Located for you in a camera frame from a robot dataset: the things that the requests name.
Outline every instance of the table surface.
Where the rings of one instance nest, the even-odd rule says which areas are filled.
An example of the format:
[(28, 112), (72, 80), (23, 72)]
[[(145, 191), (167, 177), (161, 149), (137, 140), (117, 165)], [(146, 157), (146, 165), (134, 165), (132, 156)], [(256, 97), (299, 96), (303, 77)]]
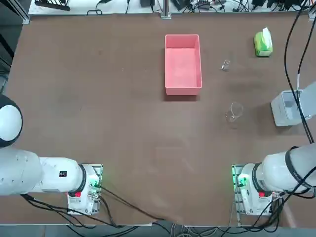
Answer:
[[(153, 215), (178, 224), (228, 224), (231, 166), (307, 144), (301, 125), (276, 127), (270, 102), (289, 89), (285, 41), (295, 15), (154, 15), (36, 17), (24, 26), (7, 95), (21, 108), (24, 127), (15, 147), (39, 156), (101, 163), (103, 185)], [(269, 27), (270, 58), (255, 57), (253, 36)], [(311, 22), (298, 21), (289, 44), (293, 84)], [(164, 92), (164, 36), (199, 34), (203, 88), (198, 97)], [(314, 80), (312, 39), (301, 85)], [(230, 70), (220, 70), (225, 59)], [(244, 106), (233, 127), (225, 112)], [(315, 119), (309, 121), (315, 131)], [(64, 194), (36, 194), (67, 205)], [(152, 219), (106, 196), (119, 224)], [(315, 227), (315, 201), (291, 198), (283, 226)], [(55, 213), (19, 196), (1, 197), (1, 224), (57, 224)], [(97, 215), (108, 220), (104, 209)], [(236, 224), (233, 214), (232, 224)], [(253, 218), (243, 218), (244, 224)], [(95, 222), (84, 218), (85, 223)]]

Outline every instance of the small glass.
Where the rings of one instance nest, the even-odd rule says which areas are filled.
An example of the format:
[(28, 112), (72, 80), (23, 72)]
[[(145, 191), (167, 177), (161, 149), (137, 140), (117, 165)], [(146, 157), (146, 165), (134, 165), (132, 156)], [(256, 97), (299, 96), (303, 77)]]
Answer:
[(227, 122), (235, 122), (237, 118), (242, 116), (243, 106), (239, 102), (232, 102), (230, 109), (225, 113)]
[(223, 63), (223, 65), (222, 65), (222, 70), (223, 70), (224, 72), (229, 71), (229, 65), (230, 65), (230, 61), (229, 61), (229, 60), (225, 60), (224, 63)]

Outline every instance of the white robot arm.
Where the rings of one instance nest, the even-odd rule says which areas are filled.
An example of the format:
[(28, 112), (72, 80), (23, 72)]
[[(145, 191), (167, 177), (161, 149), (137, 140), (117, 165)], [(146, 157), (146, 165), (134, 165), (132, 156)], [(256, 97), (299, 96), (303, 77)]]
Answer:
[[(262, 163), (249, 163), (238, 177), (242, 201), (247, 215), (260, 215), (272, 200), (272, 192), (292, 191), (316, 166), (316, 144), (292, 147), (265, 157)], [(296, 192), (316, 186), (316, 173), (312, 173)]]
[(38, 157), (9, 146), (19, 137), (22, 124), (18, 106), (0, 95), (0, 196), (66, 192), (69, 209), (88, 215), (97, 213), (99, 188), (96, 185), (101, 185), (102, 165), (78, 164), (69, 158)]

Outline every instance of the pink plastic bin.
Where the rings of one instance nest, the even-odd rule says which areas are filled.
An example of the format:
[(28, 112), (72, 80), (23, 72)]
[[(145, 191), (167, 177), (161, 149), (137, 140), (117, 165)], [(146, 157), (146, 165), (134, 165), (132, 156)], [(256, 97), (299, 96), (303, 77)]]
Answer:
[(164, 86), (167, 95), (198, 95), (202, 88), (198, 35), (166, 35)]

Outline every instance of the white plastic container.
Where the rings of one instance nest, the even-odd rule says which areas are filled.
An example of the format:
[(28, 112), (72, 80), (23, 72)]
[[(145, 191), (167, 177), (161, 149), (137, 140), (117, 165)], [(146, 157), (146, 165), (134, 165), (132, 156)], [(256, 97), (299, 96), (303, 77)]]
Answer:
[[(300, 91), (300, 105), (305, 120), (316, 114), (316, 82)], [(302, 122), (292, 91), (282, 91), (272, 102), (271, 108), (276, 126), (291, 126)]]

